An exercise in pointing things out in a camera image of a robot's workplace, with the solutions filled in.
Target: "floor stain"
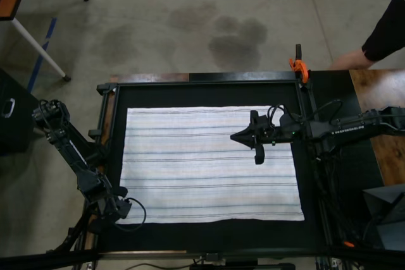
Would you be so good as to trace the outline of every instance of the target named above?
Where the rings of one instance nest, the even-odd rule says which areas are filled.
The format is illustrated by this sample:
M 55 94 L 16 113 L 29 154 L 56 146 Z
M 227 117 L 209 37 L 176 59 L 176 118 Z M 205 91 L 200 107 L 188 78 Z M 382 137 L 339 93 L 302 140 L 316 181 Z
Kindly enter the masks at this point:
M 122 25 L 108 30 L 94 50 L 104 62 L 113 65 L 123 64 L 137 56 L 138 50 L 132 42 L 134 27 Z
M 215 64 L 226 71 L 251 71 L 260 65 L 260 44 L 267 40 L 267 28 L 254 18 L 238 22 L 221 16 L 214 22 L 217 32 L 227 35 L 213 37 L 208 49 Z
M 177 70 L 173 60 L 177 49 L 176 42 L 173 39 L 165 38 L 155 41 L 154 47 L 169 66 L 173 70 Z
M 214 37 L 208 47 L 215 64 L 224 70 L 248 71 L 259 66 L 258 48 L 239 36 Z
M 235 17 L 221 16 L 214 22 L 217 32 L 234 33 L 239 28 L 239 21 Z
M 186 6 L 172 11 L 168 25 L 186 32 L 201 29 L 218 12 L 215 3 L 202 3 L 200 6 Z
M 238 30 L 239 36 L 251 44 L 263 44 L 267 39 L 267 28 L 254 18 L 243 21 Z

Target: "black cable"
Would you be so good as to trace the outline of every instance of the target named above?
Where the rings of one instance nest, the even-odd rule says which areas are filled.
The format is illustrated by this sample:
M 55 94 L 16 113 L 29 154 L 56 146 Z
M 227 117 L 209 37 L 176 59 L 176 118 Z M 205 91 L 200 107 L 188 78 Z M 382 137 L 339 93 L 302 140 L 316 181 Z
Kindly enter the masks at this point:
M 332 104 L 336 104 L 339 103 L 340 106 L 337 108 L 337 110 L 333 113 L 332 117 L 330 118 L 330 120 L 332 120 L 332 118 L 337 114 L 337 112 L 340 110 L 340 108 L 343 105 L 343 102 L 340 99 L 334 99 L 332 101 L 327 102 L 326 104 L 322 105 L 321 107 L 319 107 L 318 109 L 316 109 L 315 111 L 313 111 L 313 113 L 311 115 L 309 115 L 308 117 L 306 117 L 305 121 L 310 120 L 311 118 L 313 118 L 316 114 L 318 114 L 320 111 L 324 110 L 326 107 L 331 106 Z
M 198 261 L 196 261 L 196 263 L 201 262 L 201 261 L 204 261 L 204 259 L 199 259 Z M 154 264 L 148 264 L 148 263 L 144 262 L 142 264 L 137 264 L 137 265 L 128 267 L 125 270 L 131 270 L 133 268 L 140 267 L 140 266 L 149 266 L 149 267 L 153 267 L 153 268 L 157 268 L 157 269 L 161 269 L 161 270 L 179 270 L 179 269 L 184 269 L 184 268 L 191 267 L 193 265 L 194 265 L 194 263 L 190 264 L 190 265 L 186 265 L 186 266 L 181 266 L 181 267 L 161 267 L 161 266 L 157 266 L 157 265 L 154 265 Z
M 287 113 L 287 115 L 290 116 L 290 118 L 291 118 L 292 121 L 295 121 L 296 123 L 300 123 L 299 120 L 297 120 L 297 119 L 295 119 L 295 118 L 293 117 L 293 115 L 291 114 L 290 110 L 288 109 L 288 107 L 287 107 L 285 104 L 278 104 L 278 105 L 275 106 L 275 107 L 273 107 L 273 106 L 269 107 L 268 110 L 267 110 L 268 124 L 269 124 L 270 127 L 272 127 L 272 128 L 275 127 L 275 125 L 273 124 L 273 117 L 274 117 L 274 114 L 275 114 L 275 110 L 276 110 L 276 109 L 280 109 L 280 110 L 282 110 L 284 113 Z
M 275 125 L 274 125 L 274 123 L 273 123 L 273 117 L 274 117 L 274 113 L 276 112 L 276 110 L 277 109 L 280 109 L 280 110 L 282 110 L 283 112 L 285 112 L 284 111 L 284 109 L 282 108 L 282 107 L 280 107 L 280 106 L 283 106 L 283 105 L 281 105 L 281 104 L 278 104 L 277 106 L 271 106 L 271 107 L 269 107 L 268 108 L 268 110 L 267 110 L 267 120 L 268 120 L 268 124 L 269 124 L 269 127 L 270 128 L 275 128 Z
M 116 224 L 116 223 L 112 223 L 112 224 L 113 224 L 117 229 L 119 229 L 119 230 L 121 230 L 121 231 L 124 231 L 124 232 L 127 232 L 127 233 L 132 233 L 132 232 L 135 232 L 135 231 L 139 230 L 140 227 L 142 227 L 142 226 L 144 225 L 144 223 L 145 223 L 145 221 L 146 221 L 146 209 L 145 209 L 144 205 L 142 205 L 142 204 L 140 203 L 139 200 L 133 199 L 132 197 L 129 197 L 129 198 L 125 199 L 125 200 L 132 200 L 132 201 L 136 202 L 138 205 L 140 205 L 140 207 L 144 210 L 144 220 L 141 222 L 141 224 L 139 224 L 138 226 L 136 226 L 134 229 L 125 229 L 125 228 L 122 228 L 121 226 L 119 226 L 119 225 Z
M 273 108 L 273 111 L 271 112 L 269 121 L 270 121 L 270 123 L 271 123 L 272 126 L 275 126 L 275 125 L 273 124 L 273 117 L 274 117 L 274 114 L 276 113 L 276 110 L 277 110 L 277 109 L 281 109 L 280 106 L 281 106 L 281 104 L 278 104 L 277 106 L 275 106 L 275 107 Z

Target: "cabinet handle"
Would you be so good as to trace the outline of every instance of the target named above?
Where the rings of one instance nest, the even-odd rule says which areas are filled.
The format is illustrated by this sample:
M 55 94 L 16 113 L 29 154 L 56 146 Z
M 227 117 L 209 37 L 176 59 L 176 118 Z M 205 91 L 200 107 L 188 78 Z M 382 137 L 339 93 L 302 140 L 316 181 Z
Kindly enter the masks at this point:
M 9 113 L 4 113 L 4 109 L 6 108 L 7 102 L 11 102 L 11 108 L 10 108 Z M 1 110 L 1 117 L 9 118 L 13 114 L 14 106 L 15 106 L 14 98 L 10 98 L 9 100 L 7 100 L 3 105 L 3 109 Z

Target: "cable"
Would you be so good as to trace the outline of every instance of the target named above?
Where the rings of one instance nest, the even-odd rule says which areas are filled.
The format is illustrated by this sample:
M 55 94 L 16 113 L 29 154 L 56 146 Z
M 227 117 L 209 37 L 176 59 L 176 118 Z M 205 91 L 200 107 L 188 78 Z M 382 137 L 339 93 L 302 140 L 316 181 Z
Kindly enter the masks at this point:
M 204 261 L 204 259 L 199 259 L 198 261 L 196 261 L 196 263 L 201 262 L 201 261 Z M 133 268 L 140 267 L 140 266 L 149 266 L 149 267 L 153 267 L 153 268 L 157 268 L 157 269 L 161 269 L 161 270 L 179 270 L 179 269 L 191 267 L 193 265 L 194 265 L 194 263 L 192 263 L 190 265 L 181 266 L 181 267 L 161 267 L 161 266 L 157 266 L 154 264 L 142 263 L 142 264 L 137 264 L 137 265 L 128 267 L 125 270 L 131 270 Z
M 145 221 L 146 221 L 146 209 L 145 209 L 144 205 L 142 205 L 142 204 L 140 203 L 139 200 L 133 199 L 132 197 L 129 197 L 129 198 L 125 199 L 125 200 L 132 200 L 132 201 L 136 202 L 138 205 L 140 205 L 140 207 L 144 210 L 144 220 L 141 222 L 141 224 L 139 224 L 138 226 L 136 226 L 134 229 L 125 229 L 125 228 L 122 228 L 121 226 L 119 226 L 119 225 L 116 224 L 116 223 L 112 223 L 112 224 L 113 224 L 117 229 L 119 229 L 119 230 L 121 230 L 121 231 L 124 231 L 124 232 L 127 232 L 127 233 L 132 233 L 132 232 L 135 232 L 135 231 L 139 230 L 140 227 L 142 227 L 142 226 L 144 225 L 144 223 L 145 223 Z
M 274 125 L 274 123 L 273 123 L 273 117 L 274 117 L 274 114 L 275 114 L 276 110 L 277 110 L 277 109 L 280 109 L 280 110 L 282 110 L 283 112 L 285 112 L 284 109 L 283 109 L 282 107 L 280 107 L 280 106 L 284 106 L 284 105 L 278 104 L 278 105 L 275 106 L 275 107 L 271 106 L 271 107 L 269 107 L 268 110 L 267 110 L 267 120 L 268 120 L 268 124 L 269 124 L 269 127 L 270 127 L 270 128 L 275 128 L 275 127 L 276 127 L 276 126 Z
M 326 107 L 331 106 L 332 104 L 336 104 L 339 103 L 339 107 L 337 108 L 337 110 L 333 113 L 332 117 L 330 118 L 329 121 L 332 120 L 332 118 L 337 114 L 337 112 L 339 112 L 339 110 L 341 109 L 343 102 L 340 99 L 335 99 L 332 100 L 330 102 L 327 102 L 326 104 L 322 105 L 321 107 L 319 107 L 318 109 L 316 109 L 315 111 L 313 111 L 313 113 L 311 115 L 309 115 L 308 117 L 306 117 L 305 121 L 310 120 L 311 118 L 313 118 L 316 114 L 318 114 L 320 111 L 324 110 Z

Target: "orange clamp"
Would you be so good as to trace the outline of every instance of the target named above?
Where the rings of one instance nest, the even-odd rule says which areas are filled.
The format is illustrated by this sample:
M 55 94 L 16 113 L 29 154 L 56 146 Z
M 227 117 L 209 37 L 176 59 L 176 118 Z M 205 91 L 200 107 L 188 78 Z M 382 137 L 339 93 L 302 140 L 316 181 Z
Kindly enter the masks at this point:
M 291 70 L 294 72 L 301 72 L 302 83 L 308 82 L 308 69 L 306 68 L 306 63 L 301 60 L 301 45 L 296 45 L 296 60 L 293 61 L 292 58 L 289 59 Z

